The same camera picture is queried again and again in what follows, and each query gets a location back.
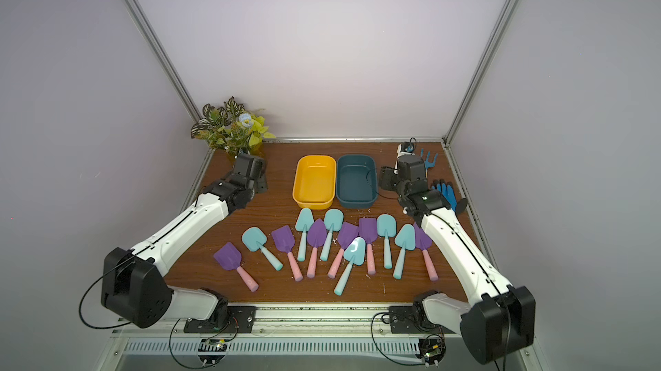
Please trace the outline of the aluminium front rail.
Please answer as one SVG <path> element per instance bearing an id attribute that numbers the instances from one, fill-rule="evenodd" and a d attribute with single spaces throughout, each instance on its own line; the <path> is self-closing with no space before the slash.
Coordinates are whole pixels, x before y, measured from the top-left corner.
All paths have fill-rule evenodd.
<path id="1" fill-rule="evenodd" d="M 231 305 L 227 300 L 220 298 L 214 305 L 213 310 L 205 319 L 209 319 L 217 307 Z M 514 344 L 519 340 L 523 345 L 532 343 L 535 332 L 535 309 L 536 304 L 532 299 L 520 297 L 518 300 L 483 300 L 470 307 L 457 300 L 445 300 L 444 295 L 435 294 L 424 300 L 417 300 L 411 305 L 420 305 L 433 323 L 449 328 L 457 335 L 476 338 L 504 337 L 509 334 L 509 342 Z M 124 319 L 114 326 L 115 329 L 123 327 L 135 327 L 138 329 L 149 329 L 165 322 L 177 319 L 186 322 L 196 319 L 192 316 L 176 315 L 173 312 L 162 312 L 163 305 L 149 308 L 143 313 L 143 317 L 136 320 Z M 277 325 L 293 324 L 295 326 L 340 326 L 348 327 L 351 324 L 359 324 L 369 321 L 369 314 L 375 314 L 378 307 L 369 306 L 331 306 L 310 305 L 288 306 L 274 305 L 269 307 L 256 307 L 256 322 L 274 323 Z M 389 307 L 385 307 L 385 323 Z"/>

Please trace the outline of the left circuit board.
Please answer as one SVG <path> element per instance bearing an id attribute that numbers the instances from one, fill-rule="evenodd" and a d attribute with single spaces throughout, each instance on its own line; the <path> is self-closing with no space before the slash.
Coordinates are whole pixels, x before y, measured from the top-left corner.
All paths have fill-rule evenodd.
<path id="1" fill-rule="evenodd" d="M 204 368 L 213 367 L 225 358 L 228 343 L 224 339 L 207 338 L 201 340 L 198 347 L 198 358 Z"/>

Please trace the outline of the right circuit board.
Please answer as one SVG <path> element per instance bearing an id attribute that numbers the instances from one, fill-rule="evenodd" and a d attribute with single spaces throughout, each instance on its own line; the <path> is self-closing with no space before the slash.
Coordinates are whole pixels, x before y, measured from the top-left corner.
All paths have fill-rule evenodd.
<path id="1" fill-rule="evenodd" d="M 447 353 L 447 345 L 444 336 L 431 334 L 418 340 L 418 358 L 425 367 L 439 367 Z"/>

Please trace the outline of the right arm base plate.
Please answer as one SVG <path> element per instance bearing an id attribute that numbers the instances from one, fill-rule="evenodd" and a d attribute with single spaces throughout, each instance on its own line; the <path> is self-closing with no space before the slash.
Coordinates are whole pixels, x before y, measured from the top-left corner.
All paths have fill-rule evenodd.
<path id="1" fill-rule="evenodd" d="M 387 322 L 391 327 L 391 333 L 395 334 L 452 333 L 449 328 L 433 324 L 420 305 L 389 307 Z"/>

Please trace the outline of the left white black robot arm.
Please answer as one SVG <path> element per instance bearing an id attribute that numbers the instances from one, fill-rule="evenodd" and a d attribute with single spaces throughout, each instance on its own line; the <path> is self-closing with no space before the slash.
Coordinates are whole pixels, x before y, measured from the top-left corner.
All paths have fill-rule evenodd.
<path id="1" fill-rule="evenodd" d="M 103 262 L 102 306 L 142 329 L 171 319 L 223 328 L 227 308 L 220 294 L 170 287 L 165 276 L 208 230 L 268 189 L 266 168 L 265 159 L 240 155 L 227 175 L 208 185 L 164 228 L 129 250 L 110 252 Z"/>

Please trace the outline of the dark teal storage box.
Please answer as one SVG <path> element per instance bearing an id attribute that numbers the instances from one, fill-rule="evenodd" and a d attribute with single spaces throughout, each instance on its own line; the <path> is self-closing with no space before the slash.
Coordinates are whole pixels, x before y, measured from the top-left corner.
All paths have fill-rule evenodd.
<path id="1" fill-rule="evenodd" d="M 346 209 L 369 209 L 377 200 L 375 160 L 364 154 L 347 154 L 337 161 L 336 197 Z"/>

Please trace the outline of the teal shovel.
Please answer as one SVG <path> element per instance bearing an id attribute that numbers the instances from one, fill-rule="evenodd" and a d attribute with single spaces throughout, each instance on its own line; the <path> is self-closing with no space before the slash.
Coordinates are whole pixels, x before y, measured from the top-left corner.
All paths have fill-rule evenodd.
<path id="1" fill-rule="evenodd" d="M 390 214 L 381 214 L 377 218 L 377 233 L 383 238 L 383 266 L 385 269 L 392 269 L 392 252 L 390 238 L 397 234 L 396 219 Z"/>
<path id="2" fill-rule="evenodd" d="M 267 237 L 259 227 L 248 228 L 242 235 L 242 242 L 251 252 L 261 252 L 276 271 L 283 268 L 282 262 L 267 249 Z"/>
<path id="3" fill-rule="evenodd" d="M 340 209 L 329 209 L 325 213 L 324 224 L 327 231 L 325 243 L 320 254 L 321 261 L 327 261 L 330 255 L 334 233 L 337 233 L 344 223 L 344 213 Z"/>
<path id="4" fill-rule="evenodd" d="M 309 208 L 301 209 L 295 224 L 295 229 L 301 233 L 301 241 L 297 253 L 297 261 L 304 262 L 306 259 L 307 233 L 314 223 L 313 212 Z"/>
<path id="5" fill-rule="evenodd" d="M 334 288 L 335 295 L 341 296 L 344 293 L 352 269 L 355 265 L 360 266 L 364 263 L 365 255 L 366 242 L 364 238 L 355 238 L 344 252 L 344 259 L 347 261 L 347 266 Z"/>

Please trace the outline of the potted green plant vase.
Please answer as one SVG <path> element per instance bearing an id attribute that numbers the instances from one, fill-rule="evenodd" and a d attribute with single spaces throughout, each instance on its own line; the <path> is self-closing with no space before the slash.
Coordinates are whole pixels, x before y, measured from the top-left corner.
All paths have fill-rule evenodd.
<path id="1" fill-rule="evenodd" d="M 235 159 L 239 154 L 256 154 L 265 140 L 275 140 L 259 110 L 252 112 L 230 97 L 220 106 L 206 104 L 201 119 L 190 130 L 192 139 L 204 140 L 214 151 Z"/>

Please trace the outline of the circuit board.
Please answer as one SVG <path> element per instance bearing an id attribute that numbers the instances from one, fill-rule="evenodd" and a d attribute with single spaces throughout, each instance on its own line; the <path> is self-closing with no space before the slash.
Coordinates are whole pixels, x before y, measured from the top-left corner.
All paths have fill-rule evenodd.
<path id="1" fill-rule="evenodd" d="M 213 367 L 225 358 L 228 343 L 224 339 L 207 338 L 201 340 L 198 347 L 198 358 L 204 368 Z"/>
<path id="2" fill-rule="evenodd" d="M 439 367 L 447 353 L 447 345 L 444 336 L 431 334 L 418 340 L 418 358 L 425 367 Z"/>

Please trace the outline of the blue yellow garden rake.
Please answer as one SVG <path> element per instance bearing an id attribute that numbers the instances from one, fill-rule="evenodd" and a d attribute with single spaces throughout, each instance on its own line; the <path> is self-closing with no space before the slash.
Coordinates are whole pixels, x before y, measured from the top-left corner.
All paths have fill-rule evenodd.
<path id="1" fill-rule="evenodd" d="M 423 148 L 421 148 L 420 158 L 423 159 L 425 170 L 428 171 L 436 166 L 438 154 L 435 153 L 434 155 L 431 155 L 430 151 L 425 151 Z"/>

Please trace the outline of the teal shovel eleventh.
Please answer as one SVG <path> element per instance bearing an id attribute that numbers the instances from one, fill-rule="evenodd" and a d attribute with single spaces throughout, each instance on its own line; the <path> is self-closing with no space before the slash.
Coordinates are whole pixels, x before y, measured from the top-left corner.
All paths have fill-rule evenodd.
<path id="1" fill-rule="evenodd" d="M 416 248 L 415 228 L 413 225 L 405 224 L 402 226 L 395 237 L 395 245 L 397 245 L 400 250 L 394 265 L 394 273 L 392 276 L 397 280 L 401 280 L 405 267 L 406 252 L 411 252 Z"/>

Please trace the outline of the yellow plastic storage box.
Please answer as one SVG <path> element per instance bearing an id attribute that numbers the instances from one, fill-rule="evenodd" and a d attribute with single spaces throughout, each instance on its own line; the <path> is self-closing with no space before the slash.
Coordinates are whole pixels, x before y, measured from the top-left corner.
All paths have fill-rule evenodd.
<path id="1" fill-rule="evenodd" d="M 294 176 L 293 199 L 301 208 L 328 209 L 335 198 L 337 162 L 327 155 L 302 157 Z"/>

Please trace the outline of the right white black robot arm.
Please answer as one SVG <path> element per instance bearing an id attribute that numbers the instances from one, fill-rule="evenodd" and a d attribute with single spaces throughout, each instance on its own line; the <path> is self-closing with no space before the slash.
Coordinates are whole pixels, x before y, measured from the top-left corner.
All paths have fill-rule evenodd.
<path id="1" fill-rule="evenodd" d="M 444 293 L 425 297 L 423 311 L 433 324 L 462 337 L 480 364 L 505 361 L 532 345 L 536 301 L 525 287 L 514 287 L 475 245 L 456 209 L 440 190 L 430 189 L 423 159 L 401 153 L 394 167 L 384 166 L 380 187 L 398 195 L 405 214 L 430 237 L 457 276 L 465 301 Z"/>

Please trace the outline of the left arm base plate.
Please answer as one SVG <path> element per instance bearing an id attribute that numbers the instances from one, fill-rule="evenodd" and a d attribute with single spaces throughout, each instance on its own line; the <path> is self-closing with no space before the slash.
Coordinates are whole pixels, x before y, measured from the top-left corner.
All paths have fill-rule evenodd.
<path id="1" fill-rule="evenodd" d="M 209 319 L 190 319 L 183 328 L 184 333 L 251 333 L 256 319 L 255 306 L 217 307 Z"/>

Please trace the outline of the blue grey garden glove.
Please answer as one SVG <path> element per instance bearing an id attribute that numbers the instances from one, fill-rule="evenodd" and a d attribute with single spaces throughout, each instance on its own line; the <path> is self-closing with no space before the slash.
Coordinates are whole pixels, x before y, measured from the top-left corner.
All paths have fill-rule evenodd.
<path id="1" fill-rule="evenodd" d="M 459 198 L 458 195 L 456 195 L 454 185 L 451 182 L 446 182 L 443 179 L 434 180 L 431 188 L 433 190 L 439 190 L 442 193 L 442 196 L 448 202 L 449 207 L 456 214 L 462 214 L 468 207 L 468 199 Z"/>

